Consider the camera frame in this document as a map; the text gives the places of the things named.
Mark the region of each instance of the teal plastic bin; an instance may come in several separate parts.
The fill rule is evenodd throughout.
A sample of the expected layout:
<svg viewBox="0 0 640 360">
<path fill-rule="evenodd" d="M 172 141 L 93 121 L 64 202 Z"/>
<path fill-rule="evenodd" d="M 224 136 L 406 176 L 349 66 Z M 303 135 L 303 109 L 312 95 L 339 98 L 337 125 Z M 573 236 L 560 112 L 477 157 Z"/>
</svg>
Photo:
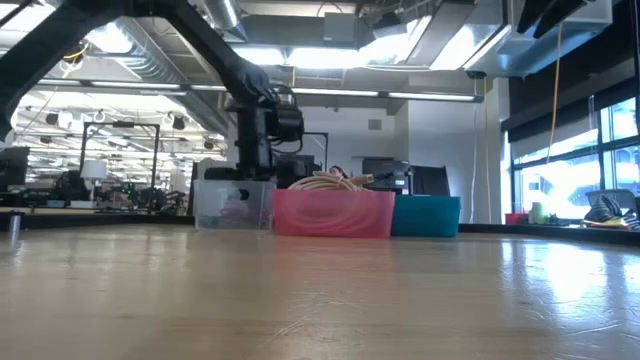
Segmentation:
<svg viewBox="0 0 640 360">
<path fill-rule="evenodd" d="M 398 196 L 391 235 L 456 237 L 459 219 L 459 197 Z"/>
</svg>

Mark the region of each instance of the yellow cable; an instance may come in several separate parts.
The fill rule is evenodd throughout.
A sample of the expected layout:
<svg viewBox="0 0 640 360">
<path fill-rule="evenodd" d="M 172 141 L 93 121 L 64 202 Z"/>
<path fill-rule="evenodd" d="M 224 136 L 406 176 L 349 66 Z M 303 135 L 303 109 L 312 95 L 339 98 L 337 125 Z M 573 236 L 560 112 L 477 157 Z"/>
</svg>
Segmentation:
<svg viewBox="0 0 640 360">
<path fill-rule="evenodd" d="M 78 57 L 78 56 L 80 56 L 80 55 L 84 54 L 84 53 L 87 51 L 87 49 L 88 49 L 88 48 L 89 48 L 89 43 L 86 43 L 86 44 L 84 45 L 84 48 L 83 48 L 82 50 L 78 51 L 78 52 L 77 52 L 77 53 L 75 53 L 75 54 L 65 55 L 65 56 L 63 57 L 63 59 L 73 59 L 73 58 L 75 58 L 75 57 Z"/>
<path fill-rule="evenodd" d="M 484 78 L 484 151 L 486 160 L 486 172 L 487 172 L 487 203 L 489 205 L 489 224 L 491 224 L 491 177 L 489 175 L 489 114 L 487 111 L 487 77 Z"/>
<path fill-rule="evenodd" d="M 558 87 L 560 83 L 560 51 L 562 45 L 562 26 L 564 24 L 560 23 L 560 27 L 558 28 L 558 53 L 556 57 L 556 81 L 553 86 L 553 110 L 551 116 L 551 138 L 549 139 L 549 150 L 547 151 L 547 164 L 549 164 L 549 159 L 551 158 L 551 146 L 553 145 L 553 136 L 556 131 L 556 119 L 558 117 Z"/>
<path fill-rule="evenodd" d="M 75 58 L 73 58 L 73 62 L 69 65 L 69 67 L 67 68 L 67 70 L 65 70 L 64 75 L 62 75 L 63 79 L 66 79 L 67 76 L 69 76 L 69 74 L 71 74 L 73 72 L 74 66 L 76 64 L 76 61 L 78 61 L 78 58 L 80 57 L 80 55 L 76 56 Z"/>
</svg>

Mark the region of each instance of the table surface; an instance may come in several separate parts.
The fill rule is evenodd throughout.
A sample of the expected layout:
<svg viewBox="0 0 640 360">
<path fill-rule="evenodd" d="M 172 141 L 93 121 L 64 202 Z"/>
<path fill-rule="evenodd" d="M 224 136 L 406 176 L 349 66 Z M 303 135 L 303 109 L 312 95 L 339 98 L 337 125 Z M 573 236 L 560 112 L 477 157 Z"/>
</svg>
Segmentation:
<svg viewBox="0 0 640 360">
<path fill-rule="evenodd" d="M 640 252 L 187 226 L 0 241 L 0 358 L 638 359 Z"/>
</svg>

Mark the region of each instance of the white wall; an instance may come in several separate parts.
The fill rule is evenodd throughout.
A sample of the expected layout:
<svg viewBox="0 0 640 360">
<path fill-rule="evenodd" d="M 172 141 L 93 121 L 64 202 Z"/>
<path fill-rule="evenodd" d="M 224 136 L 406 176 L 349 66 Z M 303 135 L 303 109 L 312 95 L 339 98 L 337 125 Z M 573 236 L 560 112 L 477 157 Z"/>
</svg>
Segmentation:
<svg viewBox="0 0 640 360">
<path fill-rule="evenodd" d="M 409 161 L 409 102 L 398 110 L 395 121 L 395 151 L 396 160 Z"/>
<path fill-rule="evenodd" d="M 385 109 L 305 107 L 305 130 L 329 133 L 328 165 L 340 166 L 347 174 L 362 173 L 363 157 L 394 157 L 395 129 L 393 116 Z M 382 120 L 382 130 L 369 130 L 369 119 Z M 300 154 L 313 155 L 317 164 L 324 163 L 324 138 L 304 137 Z M 297 144 L 286 144 L 278 149 L 292 151 Z"/>
<path fill-rule="evenodd" d="M 476 136 L 478 147 L 473 222 L 502 223 L 500 119 L 504 112 L 501 102 L 508 101 L 508 97 L 505 98 L 504 92 L 501 92 L 504 84 L 500 85 L 494 86 L 482 104 L 409 102 L 409 161 L 413 165 L 447 167 L 451 195 L 459 196 L 462 201 L 460 221 L 463 223 L 468 223 L 471 216 Z M 485 126 L 485 106 L 488 127 Z"/>
</svg>

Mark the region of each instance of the computer monitor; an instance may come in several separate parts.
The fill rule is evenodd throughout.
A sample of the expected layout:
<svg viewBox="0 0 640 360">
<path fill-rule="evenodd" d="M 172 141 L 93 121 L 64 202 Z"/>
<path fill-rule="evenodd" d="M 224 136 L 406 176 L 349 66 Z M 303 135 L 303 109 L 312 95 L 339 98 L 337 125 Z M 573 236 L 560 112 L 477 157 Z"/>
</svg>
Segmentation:
<svg viewBox="0 0 640 360">
<path fill-rule="evenodd" d="M 28 147 L 0 150 L 0 186 L 24 185 L 29 166 Z"/>
<path fill-rule="evenodd" d="M 392 159 L 364 159 L 362 161 L 362 173 L 380 177 L 391 173 L 407 173 L 410 165 L 408 161 Z M 409 177 L 406 175 L 386 176 L 371 184 L 365 185 L 370 190 L 395 191 L 409 190 Z"/>
</svg>

